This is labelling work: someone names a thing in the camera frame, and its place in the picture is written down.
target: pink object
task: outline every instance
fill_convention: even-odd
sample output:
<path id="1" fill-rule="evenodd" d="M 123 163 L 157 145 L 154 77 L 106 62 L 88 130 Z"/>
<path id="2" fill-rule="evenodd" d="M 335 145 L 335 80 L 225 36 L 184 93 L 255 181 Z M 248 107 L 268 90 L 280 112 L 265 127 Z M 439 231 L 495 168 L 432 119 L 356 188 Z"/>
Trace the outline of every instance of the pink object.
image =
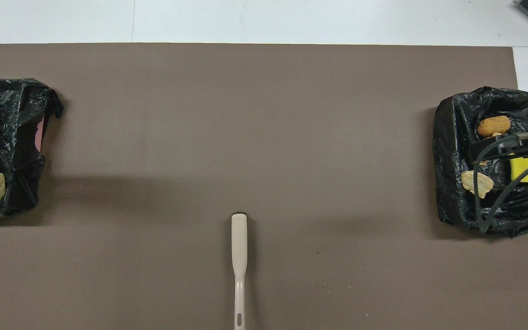
<path id="1" fill-rule="evenodd" d="M 38 130 L 36 131 L 36 140 L 34 143 L 36 144 L 36 149 L 40 151 L 40 148 L 42 147 L 42 133 L 44 132 L 44 118 L 38 123 Z"/>

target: white handle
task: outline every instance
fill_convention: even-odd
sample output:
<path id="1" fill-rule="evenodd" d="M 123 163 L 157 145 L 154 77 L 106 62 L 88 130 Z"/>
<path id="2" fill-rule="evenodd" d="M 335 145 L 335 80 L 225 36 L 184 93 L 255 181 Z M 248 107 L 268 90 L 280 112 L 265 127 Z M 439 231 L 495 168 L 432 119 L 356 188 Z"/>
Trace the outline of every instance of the white handle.
<path id="1" fill-rule="evenodd" d="M 243 280 L 235 282 L 235 318 L 233 320 L 234 330 L 245 330 L 246 328 L 246 311 L 243 300 Z"/>
<path id="2" fill-rule="evenodd" d="M 243 213 L 236 213 L 231 217 L 231 259 L 235 274 L 233 328 L 244 330 L 246 328 L 246 313 L 243 279 L 248 264 L 248 220 Z"/>

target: black plastic bag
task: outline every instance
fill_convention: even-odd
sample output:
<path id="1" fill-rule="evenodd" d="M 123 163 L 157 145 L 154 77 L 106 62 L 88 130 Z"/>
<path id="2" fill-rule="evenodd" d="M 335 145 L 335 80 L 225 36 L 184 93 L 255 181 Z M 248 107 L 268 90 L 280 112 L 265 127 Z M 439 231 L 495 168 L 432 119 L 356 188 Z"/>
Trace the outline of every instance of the black plastic bag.
<path id="1" fill-rule="evenodd" d="M 483 216 L 474 214 L 474 196 L 463 188 L 461 174 L 472 171 L 469 145 L 482 140 L 478 125 L 483 119 L 507 116 L 508 133 L 525 132 L 528 127 L 528 92 L 504 88 L 478 88 L 455 94 L 437 107 L 433 128 L 437 209 L 441 221 L 480 228 L 484 217 L 501 191 L 511 182 L 508 160 L 495 159 L 480 168 L 494 181 L 494 188 L 482 200 Z M 509 237 L 528 232 L 528 183 L 521 183 L 500 206 L 488 234 Z"/>
<path id="2" fill-rule="evenodd" d="M 36 148 L 36 132 L 44 135 L 51 114 L 60 117 L 63 106 L 54 90 L 35 79 L 0 79 L 0 173 L 5 195 L 0 216 L 38 204 L 38 181 L 44 157 Z"/>

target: black trash bag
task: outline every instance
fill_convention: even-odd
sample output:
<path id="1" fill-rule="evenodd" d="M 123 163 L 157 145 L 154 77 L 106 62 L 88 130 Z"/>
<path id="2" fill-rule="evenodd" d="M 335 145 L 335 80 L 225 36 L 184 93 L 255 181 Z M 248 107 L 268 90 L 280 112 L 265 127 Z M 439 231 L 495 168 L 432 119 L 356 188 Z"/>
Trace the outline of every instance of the black trash bag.
<path id="1" fill-rule="evenodd" d="M 471 93 L 455 94 L 437 107 L 433 127 L 437 210 L 441 221 L 480 228 L 496 197 L 511 182 L 508 160 L 495 159 L 482 165 L 494 181 L 494 188 L 481 200 L 482 216 L 474 213 L 474 195 L 463 188 L 461 174 L 472 171 L 469 145 L 482 140 L 478 125 L 486 118 L 507 116 L 508 133 L 525 132 L 528 127 L 528 92 L 483 87 Z M 486 232 L 514 237 L 528 232 L 528 183 L 521 183 L 509 194 Z"/>
<path id="2" fill-rule="evenodd" d="M 38 204 L 38 180 L 44 156 L 36 148 L 38 124 L 44 135 L 51 114 L 60 117 L 63 106 L 54 90 L 35 79 L 0 79 L 0 173 L 5 195 L 0 216 Z"/>

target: utensil handle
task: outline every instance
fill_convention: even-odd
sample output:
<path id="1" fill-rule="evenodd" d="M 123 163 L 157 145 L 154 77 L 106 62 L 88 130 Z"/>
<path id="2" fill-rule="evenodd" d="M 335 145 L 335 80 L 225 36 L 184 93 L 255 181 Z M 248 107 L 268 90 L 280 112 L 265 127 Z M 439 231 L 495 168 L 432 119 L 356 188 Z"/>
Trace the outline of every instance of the utensil handle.
<path id="1" fill-rule="evenodd" d="M 246 320 L 245 320 L 245 303 L 243 299 L 243 280 L 235 281 L 235 308 L 233 317 L 233 328 L 234 330 L 245 330 Z"/>

